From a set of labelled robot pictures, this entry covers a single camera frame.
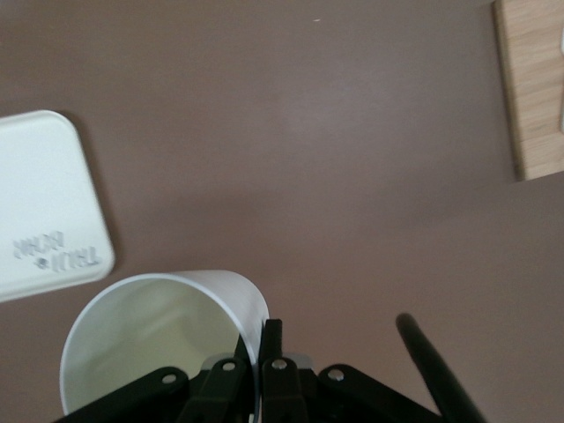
brown table surface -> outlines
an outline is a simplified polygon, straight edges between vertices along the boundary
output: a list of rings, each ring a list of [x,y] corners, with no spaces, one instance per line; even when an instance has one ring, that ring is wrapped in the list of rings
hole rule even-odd
[[[190,269],[253,280],[317,369],[431,406],[409,310],[490,421],[561,421],[564,174],[514,177],[488,2],[4,0],[0,115],[39,108],[78,127],[118,260],[0,304],[0,421],[61,415],[96,293]]]

screw head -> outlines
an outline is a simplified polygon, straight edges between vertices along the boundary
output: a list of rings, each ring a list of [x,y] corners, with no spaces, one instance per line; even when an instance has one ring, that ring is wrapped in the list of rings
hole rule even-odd
[[[275,359],[272,362],[272,368],[276,368],[277,370],[284,370],[286,367],[288,367],[288,363],[282,359]]]
[[[176,375],[171,373],[170,375],[164,376],[161,381],[166,385],[176,382]]]
[[[221,368],[223,368],[226,372],[230,372],[235,368],[235,363],[228,361],[227,363],[224,363]]]
[[[345,374],[338,368],[332,368],[327,376],[335,382],[341,382],[343,379],[345,379]]]

white tray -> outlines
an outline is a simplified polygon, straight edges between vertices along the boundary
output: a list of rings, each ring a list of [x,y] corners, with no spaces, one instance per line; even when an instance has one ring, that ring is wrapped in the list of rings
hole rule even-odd
[[[0,301],[99,280],[114,251],[78,133],[58,113],[0,118]]]

